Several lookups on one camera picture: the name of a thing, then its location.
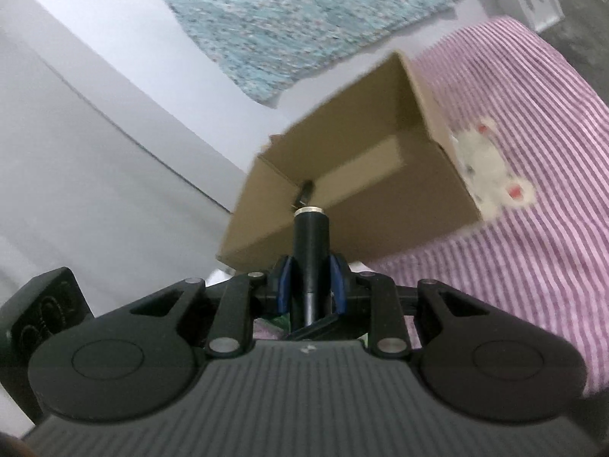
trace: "circular cap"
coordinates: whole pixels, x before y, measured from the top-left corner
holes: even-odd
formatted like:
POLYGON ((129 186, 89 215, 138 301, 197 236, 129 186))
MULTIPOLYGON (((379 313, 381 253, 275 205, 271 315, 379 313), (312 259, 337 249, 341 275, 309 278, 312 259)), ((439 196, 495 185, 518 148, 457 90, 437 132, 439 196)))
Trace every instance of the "circular cap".
POLYGON ((325 214, 322 208, 318 208, 317 206, 305 206, 303 208, 297 209, 294 216, 298 216, 301 213, 321 213, 325 214))
POLYGON ((526 380, 543 368, 543 357, 533 347, 512 340, 496 340, 474 350, 474 364, 499 380, 526 380))
POLYGON ((220 354, 228 354, 239 348, 239 342, 230 337, 218 337, 209 343, 209 348, 220 354))
POLYGON ((586 381, 583 359, 559 337, 507 315, 458 318, 423 349, 419 372, 453 410, 506 423, 557 416, 586 381))
POLYGON ((87 422, 150 414, 175 400, 195 374, 193 351, 175 324, 116 311, 49 338, 28 366, 41 404, 87 422))
POLYGON ((406 350, 408 345, 401 338, 388 337, 378 341, 376 346, 385 354, 399 354, 406 350))
POLYGON ((98 340, 84 345, 72 358, 74 369, 91 380, 117 380, 141 366, 144 353, 124 340, 98 340))

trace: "gray ribbed plate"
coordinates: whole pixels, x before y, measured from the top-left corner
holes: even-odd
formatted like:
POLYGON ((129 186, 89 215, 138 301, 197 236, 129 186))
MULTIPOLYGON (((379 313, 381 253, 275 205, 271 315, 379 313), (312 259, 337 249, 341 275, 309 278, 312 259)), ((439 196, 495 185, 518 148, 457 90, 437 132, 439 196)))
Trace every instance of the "gray ribbed plate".
POLYGON ((26 441, 41 457, 590 457, 565 417, 482 423, 436 402, 401 361, 361 343, 259 340, 215 361, 172 406, 138 421, 87 425, 51 416, 26 441))

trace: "metal ring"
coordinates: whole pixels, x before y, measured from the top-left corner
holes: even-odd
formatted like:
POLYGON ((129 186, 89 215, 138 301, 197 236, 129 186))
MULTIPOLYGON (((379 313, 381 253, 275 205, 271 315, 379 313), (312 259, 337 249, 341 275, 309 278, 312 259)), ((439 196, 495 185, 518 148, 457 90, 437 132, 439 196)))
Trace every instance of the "metal ring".
POLYGON ((294 213, 294 216, 298 216, 300 213, 321 213, 325 214, 322 208, 318 208, 317 206, 305 206, 300 208, 294 213))

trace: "pink striped fabric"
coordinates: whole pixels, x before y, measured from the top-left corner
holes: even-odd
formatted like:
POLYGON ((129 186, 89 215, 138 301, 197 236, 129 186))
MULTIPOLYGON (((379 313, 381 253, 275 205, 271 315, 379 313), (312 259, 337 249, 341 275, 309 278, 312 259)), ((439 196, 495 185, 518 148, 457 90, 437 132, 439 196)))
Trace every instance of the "pink striped fabric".
POLYGON ((562 335, 587 362, 587 393, 609 386, 609 109, 508 18, 448 36, 416 66, 453 129, 494 118, 493 142, 537 203, 371 267, 402 285, 436 278, 562 335))

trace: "box flap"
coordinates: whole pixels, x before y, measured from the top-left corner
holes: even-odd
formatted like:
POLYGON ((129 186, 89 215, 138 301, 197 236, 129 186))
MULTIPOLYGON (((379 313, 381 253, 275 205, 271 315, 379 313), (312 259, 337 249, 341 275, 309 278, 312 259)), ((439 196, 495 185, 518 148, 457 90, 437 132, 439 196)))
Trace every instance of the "box flap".
POLYGON ((417 145, 403 169, 327 209, 332 248, 347 260, 372 263, 480 221, 446 153, 428 139, 417 145))
POLYGON ((393 53, 291 127, 262 156, 300 186, 354 159, 399 129, 420 124, 420 118, 400 57, 393 53))
POLYGON ((398 55, 407 73, 410 87, 415 94, 416 102, 418 103, 418 108, 421 111, 422 120, 429 136, 440 145, 453 165, 458 167, 459 160, 454 148, 451 131, 448 128, 448 123, 444 118, 440 105, 435 101, 434 94, 428 85, 425 84, 425 81, 418 77, 418 73, 410 60, 402 53, 398 53, 398 55))
POLYGON ((422 127, 392 134, 357 158, 317 179, 311 205, 330 208, 400 171, 415 157, 411 141, 416 136, 421 137, 421 131, 422 127))
POLYGON ((258 157, 228 224, 218 259, 233 266, 229 256, 282 227, 292 227, 292 203, 298 186, 258 157))

